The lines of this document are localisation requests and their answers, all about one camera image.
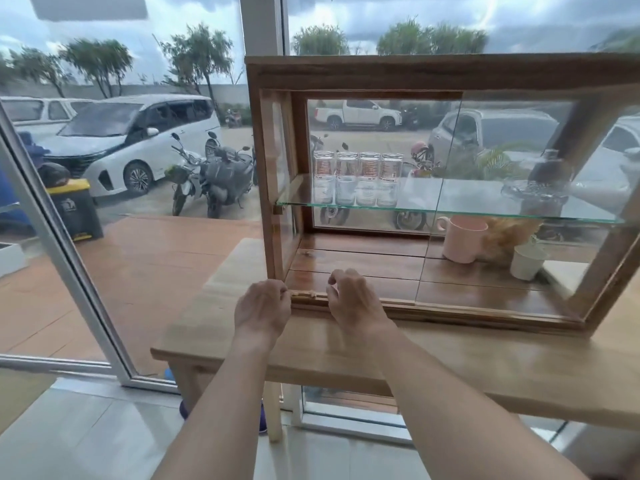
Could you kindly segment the person's right hand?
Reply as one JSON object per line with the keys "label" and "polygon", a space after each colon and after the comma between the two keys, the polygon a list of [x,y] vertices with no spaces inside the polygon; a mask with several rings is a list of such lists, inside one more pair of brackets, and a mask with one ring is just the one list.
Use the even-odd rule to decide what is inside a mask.
{"label": "person's right hand", "polygon": [[378,295],[363,276],[362,287],[356,297],[328,300],[328,305],[340,327],[363,342],[396,328],[384,311]]}

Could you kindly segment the wooden glass display cabinet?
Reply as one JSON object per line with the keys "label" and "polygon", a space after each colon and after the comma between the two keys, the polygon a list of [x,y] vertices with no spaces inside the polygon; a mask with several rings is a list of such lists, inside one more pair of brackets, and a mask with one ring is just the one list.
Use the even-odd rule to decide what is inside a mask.
{"label": "wooden glass display cabinet", "polygon": [[[375,288],[392,319],[440,322],[484,328],[561,333],[589,337],[604,321],[640,268],[640,184],[630,203],[637,238],[620,264],[595,318],[574,325],[471,312],[443,313],[417,301],[429,240],[424,233],[395,229],[394,210],[350,209],[343,226],[319,224],[320,207],[274,206],[299,175],[312,177],[310,134],[335,153],[402,153],[411,161],[414,143],[462,101],[565,100],[596,98],[605,108],[635,107],[640,112],[640,54],[482,54],[428,56],[249,57],[246,60],[255,142],[261,170],[260,192],[269,278],[292,290],[292,306],[327,312],[330,273],[354,268]],[[400,111],[400,128],[332,131],[311,117],[318,105],[337,107],[348,99],[372,100]]]}

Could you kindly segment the person's left forearm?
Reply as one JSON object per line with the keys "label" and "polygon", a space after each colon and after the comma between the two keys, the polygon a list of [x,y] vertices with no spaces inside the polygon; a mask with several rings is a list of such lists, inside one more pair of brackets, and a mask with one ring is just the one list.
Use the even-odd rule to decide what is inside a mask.
{"label": "person's left forearm", "polygon": [[236,334],[230,352],[151,480],[253,480],[268,355],[266,333]]}

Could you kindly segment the dark motorcycle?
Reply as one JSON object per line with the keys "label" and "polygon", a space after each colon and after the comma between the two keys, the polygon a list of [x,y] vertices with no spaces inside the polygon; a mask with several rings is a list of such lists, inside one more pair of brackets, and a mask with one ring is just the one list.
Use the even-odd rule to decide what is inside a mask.
{"label": "dark motorcycle", "polygon": [[[321,137],[310,134],[310,153],[324,151]],[[322,226],[343,226],[349,217],[350,209],[337,207],[322,207],[319,211],[319,224]]]}

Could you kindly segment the wooden table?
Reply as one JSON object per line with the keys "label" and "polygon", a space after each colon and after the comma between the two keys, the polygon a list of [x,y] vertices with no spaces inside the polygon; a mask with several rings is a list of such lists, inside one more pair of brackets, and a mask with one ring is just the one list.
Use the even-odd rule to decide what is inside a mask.
{"label": "wooden table", "polygon": [[[234,333],[234,308],[266,277],[264,243],[242,239],[180,319],[151,348],[156,360],[213,373]],[[640,318],[625,292],[590,339],[425,322],[398,323],[414,343],[512,413],[640,431]],[[295,311],[267,381],[388,395],[377,366],[331,315]]]}

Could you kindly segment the grey scooter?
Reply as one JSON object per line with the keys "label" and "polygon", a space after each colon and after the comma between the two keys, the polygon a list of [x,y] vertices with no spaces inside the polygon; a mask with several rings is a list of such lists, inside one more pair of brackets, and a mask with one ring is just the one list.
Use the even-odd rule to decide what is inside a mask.
{"label": "grey scooter", "polygon": [[212,130],[207,134],[206,163],[201,169],[202,190],[207,201],[207,217],[219,219],[224,207],[238,205],[244,209],[244,195],[258,185],[257,160],[254,147],[235,150],[221,145]]}

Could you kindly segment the pink mug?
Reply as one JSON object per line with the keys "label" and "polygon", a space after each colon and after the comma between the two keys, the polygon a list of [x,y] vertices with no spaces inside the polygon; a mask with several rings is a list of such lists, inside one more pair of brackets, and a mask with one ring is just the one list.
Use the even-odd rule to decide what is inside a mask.
{"label": "pink mug", "polygon": [[488,224],[483,217],[455,215],[438,217],[437,230],[445,233],[442,255],[459,264],[473,263],[481,252]]}

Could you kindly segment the white pickup truck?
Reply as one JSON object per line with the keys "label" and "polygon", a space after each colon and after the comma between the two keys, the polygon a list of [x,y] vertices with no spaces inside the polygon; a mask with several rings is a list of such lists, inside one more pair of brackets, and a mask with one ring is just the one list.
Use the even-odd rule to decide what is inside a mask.
{"label": "white pickup truck", "polygon": [[380,106],[372,100],[348,99],[335,101],[337,107],[316,106],[311,111],[312,119],[325,128],[338,131],[347,128],[376,128],[389,132],[403,123],[400,111]]}

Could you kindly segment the clear bag of snacks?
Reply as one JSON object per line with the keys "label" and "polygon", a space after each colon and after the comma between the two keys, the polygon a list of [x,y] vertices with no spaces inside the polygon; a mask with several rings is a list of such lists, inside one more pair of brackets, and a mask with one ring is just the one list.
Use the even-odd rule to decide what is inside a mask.
{"label": "clear bag of snacks", "polygon": [[485,222],[488,228],[477,259],[497,267],[510,266],[515,247],[526,244],[543,223],[541,219],[514,217],[486,217]]}

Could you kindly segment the small white cup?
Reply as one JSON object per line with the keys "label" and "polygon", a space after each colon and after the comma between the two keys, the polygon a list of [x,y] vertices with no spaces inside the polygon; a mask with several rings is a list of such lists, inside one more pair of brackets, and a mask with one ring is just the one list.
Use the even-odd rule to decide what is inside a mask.
{"label": "small white cup", "polygon": [[510,275],[517,280],[531,282],[546,259],[548,254],[536,244],[517,245],[509,268]]}

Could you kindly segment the green palm plant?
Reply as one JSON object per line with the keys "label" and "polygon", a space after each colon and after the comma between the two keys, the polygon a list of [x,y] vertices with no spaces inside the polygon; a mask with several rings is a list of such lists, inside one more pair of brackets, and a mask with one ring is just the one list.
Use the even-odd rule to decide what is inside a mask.
{"label": "green palm plant", "polygon": [[532,168],[508,156],[508,152],[516,150],[527,152],[532,145],[508,143],[484,150],[476,145],[461,146],[450,151],[446,163],[438,168],[439,176],[456,180],[524,180]]}

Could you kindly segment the black bin with yellow lid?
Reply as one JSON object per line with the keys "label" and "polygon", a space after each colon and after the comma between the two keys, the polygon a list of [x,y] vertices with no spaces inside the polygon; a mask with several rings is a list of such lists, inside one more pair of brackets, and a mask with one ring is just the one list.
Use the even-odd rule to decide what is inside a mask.
{"label": "black bin with yellow lid", "polygon": [[46,188],[46,192],[72,241],[91,241],[104,237],[87,179],[71,178],[65,185]]}

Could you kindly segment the black helmet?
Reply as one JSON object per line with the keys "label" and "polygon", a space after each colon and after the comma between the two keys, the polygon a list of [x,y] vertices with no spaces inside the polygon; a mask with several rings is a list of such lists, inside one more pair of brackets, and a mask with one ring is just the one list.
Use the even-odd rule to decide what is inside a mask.
{"label": "black helmet", "polygon": [[69,170],[55,162],[44,161],[36,170],[45,188],[65,186],[71,179]]}

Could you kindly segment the white window pillar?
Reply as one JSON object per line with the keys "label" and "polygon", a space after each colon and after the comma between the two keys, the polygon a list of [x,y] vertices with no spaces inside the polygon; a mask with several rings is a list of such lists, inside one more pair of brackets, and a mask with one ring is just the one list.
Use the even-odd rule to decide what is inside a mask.
{"label": "white window pillar", "polygon": [[286,0],[239,0],[245,57],[287,54]]}

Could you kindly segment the white car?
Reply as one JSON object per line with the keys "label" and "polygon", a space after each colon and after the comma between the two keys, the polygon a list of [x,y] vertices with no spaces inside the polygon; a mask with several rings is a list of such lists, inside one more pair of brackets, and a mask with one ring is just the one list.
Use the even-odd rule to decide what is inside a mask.
{"label": "white car", "polygon": [[619,216],[640,184],[640,112],[620,117],[569,186],[571,196]]}

